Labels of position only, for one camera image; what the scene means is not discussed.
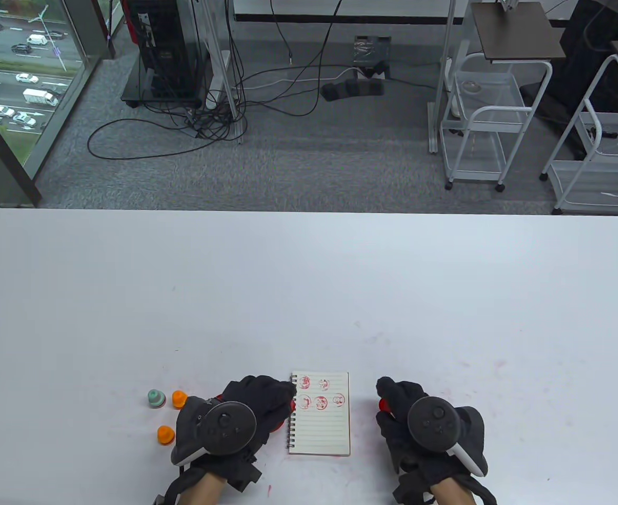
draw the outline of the glass window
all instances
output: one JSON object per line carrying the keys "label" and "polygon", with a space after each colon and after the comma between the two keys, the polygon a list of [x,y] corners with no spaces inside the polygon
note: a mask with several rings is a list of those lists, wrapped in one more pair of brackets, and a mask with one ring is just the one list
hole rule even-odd
{"label": "glass window", "polygon": [[25,164],[83,67],[63,0],[0,0],[0,132]]}
{"label": "glass window", "polygon": [[119,0],[98,0],[100,12],[103,13],[103,19],[105,20],[105,26],[110,30],[110,6],[112,6],[112,31],[115,31],[117,24],[121,20],[124,13],[121,10],[121,3]]}

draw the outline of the gray carpet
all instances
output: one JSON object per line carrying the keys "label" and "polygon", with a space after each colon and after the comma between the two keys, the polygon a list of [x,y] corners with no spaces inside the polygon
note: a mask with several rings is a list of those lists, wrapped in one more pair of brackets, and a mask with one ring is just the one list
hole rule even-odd
{"label": "gray carpet", "polygon": [[[547,214],[552,209],[551,186],[537,178],[556,142],[546,127],[536,122],[530,128],[505,192],[496,193],[493,183],[462,182],[448,192],[441,157],[429,154],[427,147],[426,102],[433,92],[398,83],[387,83],[381,97],[321,99],[304,118],[251,107],[241,145],[218,142],[191,154],[140,161],[94,158],[87,152],[87,137],[109,120],[145,118],[171,126],[165,116],[120,101],[137,54],[125,27],[117,34],[116,48],[116,60],[100,64],[37,179],[42,207],[485,214]],[[248,41],[240,48],[247,75],[288,62],[282,43]],[[295,65],[311,60],[318,48],[294,43]],[[323,63],[347,63],[351,49],[328,44]],[[437,65],[413,66],[429,61],[431,53],[414,46],[395,46],[394,51],[395,77],[434,85]],[[323,75],[340,72],[330,67]],[[263,74],[247,85],[296,74]],[[315,77],[316,70],[304,76]],[[248,98],[270,98],[287,86],[250,91]],[[302,113],[315,99],[310,93],[276,104]],[[105,156],[142,156],[204,143],[152,125],[119,123],[97,135],[92,148]]]}

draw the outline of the hand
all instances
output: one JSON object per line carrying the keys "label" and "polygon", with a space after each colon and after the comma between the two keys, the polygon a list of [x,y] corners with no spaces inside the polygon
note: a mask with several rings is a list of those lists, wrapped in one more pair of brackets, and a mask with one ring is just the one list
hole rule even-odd
{"label": "hand", "polygon": [[[456,456],[450,456],[446,452],[431,452],[412,438],[407,425],[409,409],[417,400],[428,396],[420,385],[415,382],[395,382],[390,377],[381,377],[377,381],[377,394],[386,400],[391,410],[391,414],[379,412],[377,423],[391,452],[393,468],[396,473],[400,473],[400,469],[406,472],[400,476],[400,486],[393,491],[397,503],[405,505],[424,503],[424,493],[431,492],[436,497],[459,496],[460,493],[445,492],[446,488],[451,490],[457,483],[480,496],[484,505],[497,505],[494,495],[470,475]],[[474,503],[473,500],[466,501],[465,497],[462,497],[460,502]],[[449,502],[444,500],[439,502],[439,505],[446,503]]]}
{"label": "hand", "polygon": [[391,414],[379,412],[377,423],[381,435],[391,452],[393,468],[396,473],[420,471],[428,486],[443,481],[457,473],[468,473],[465,466],[455,456],[446,452],[431,452],[424,449],[412,438],[407,426],[407,414],[420,398],[427,397],[423,388],[415,382],[395,382],[390,377],[377,381],[377,394],[386,400]]}
{"label": "hand", "polygon": [[208,473],[227,479],[230,485],[243,491],[248,483],[256,482],[261,473],[252,466],[255,453],[269,440],[269,434],[289,418],[290,403],[297,394],[294,384],[276,380],[265,375],[248,375],[240,381],[230,382],[220,395],[222,401],[238,401],[246,404],[255,414],[257,428],[251,442],[236,454],[214,456],[206,454],[191,464]]}

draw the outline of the notebook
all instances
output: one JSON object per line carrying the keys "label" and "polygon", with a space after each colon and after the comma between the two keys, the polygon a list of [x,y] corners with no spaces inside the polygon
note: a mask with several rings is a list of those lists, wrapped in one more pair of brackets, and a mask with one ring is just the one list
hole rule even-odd
{"label": "notebook", "polygon": [[295,411],[290,416],[290,454],[349,456],[349,374],[294,372]]}

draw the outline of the spiral binding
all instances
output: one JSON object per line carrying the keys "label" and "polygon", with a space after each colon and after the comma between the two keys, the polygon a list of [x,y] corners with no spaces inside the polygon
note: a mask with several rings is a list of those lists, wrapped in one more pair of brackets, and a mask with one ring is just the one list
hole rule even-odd
{"label": "spiral binding", "polygon": [[[290,382],[297,385],[297,376],[290,375]],[[295,409],[292,414],[290,414],[290,420],[288,422],[288,449],[295,447],[295,416],[297,415],[297,410]]]}

